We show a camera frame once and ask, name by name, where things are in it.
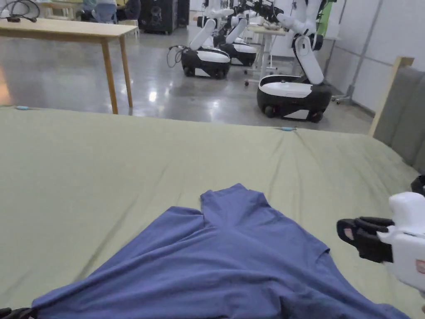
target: polished concrete floor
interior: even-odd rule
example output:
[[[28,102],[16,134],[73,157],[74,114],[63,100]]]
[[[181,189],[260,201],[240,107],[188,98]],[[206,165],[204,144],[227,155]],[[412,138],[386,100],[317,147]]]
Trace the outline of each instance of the polished concrete floor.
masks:
[[[257,107],[256,86],[243,69],[225,80],[187,78],[167,66],[168,47],[187,44],[199,29],[127,38],[133,104],[128,107],[118,42],[110,46],[120,114],[245,125],[297,126],[366,133],[372,118],[355,106],[331,104],[318,123],[268,119]],[[100,45],[0,38],[0,104],[111,113]]]

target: black speaker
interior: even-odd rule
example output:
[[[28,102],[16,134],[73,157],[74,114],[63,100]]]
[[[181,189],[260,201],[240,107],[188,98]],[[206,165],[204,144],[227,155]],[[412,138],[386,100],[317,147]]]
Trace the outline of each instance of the black speaker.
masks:
[[[171,34],[176,28],[177,0],[142,0],[139,29]]]

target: mattress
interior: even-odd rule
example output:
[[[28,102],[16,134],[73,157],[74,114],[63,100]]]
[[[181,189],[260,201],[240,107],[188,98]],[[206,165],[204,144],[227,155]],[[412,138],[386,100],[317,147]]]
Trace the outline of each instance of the mattress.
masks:
[[[0,308],[86,277],[170,206],[242,183],[325,242],[360,293],[423,316],[416,290],[336,233],[341,218],[391,217],[388,197],[417,176],[368,136],[0,108],[0,149]]]

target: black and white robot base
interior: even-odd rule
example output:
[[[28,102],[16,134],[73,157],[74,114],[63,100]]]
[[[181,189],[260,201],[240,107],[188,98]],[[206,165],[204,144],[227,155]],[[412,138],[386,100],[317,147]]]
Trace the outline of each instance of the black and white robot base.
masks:
[[[307,110],[307,120],[318,123],[332,98],[328,84],[311,85],[307,78],[269,75],[261,79],[257,102],[267,117],[286,117]]]
[[[213,48],[200,48],[197,51],[186,49],[181,54],[181,65],[187,77],[201,75],[223,79],[229,72],[230,57]]]
[[[226,52],[232,61],[243,66],[252,66],[257,56],[257,50],[246,43],[222,43],[218,46],[222,51]]]

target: person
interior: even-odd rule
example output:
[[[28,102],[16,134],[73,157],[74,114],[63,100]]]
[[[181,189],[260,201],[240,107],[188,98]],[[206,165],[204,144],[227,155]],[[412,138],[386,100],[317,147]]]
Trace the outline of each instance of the person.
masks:
[[[81,11],[81,21],[90,22],[94,20],[93,11],[96,5],[100,3],[112,3],[116,5],[116,0],[84,0],[83,10]]]
[[[116,19],[123,20],[138,20],[142,4],[140,0],[128,0],[124,6],[116,8]]]

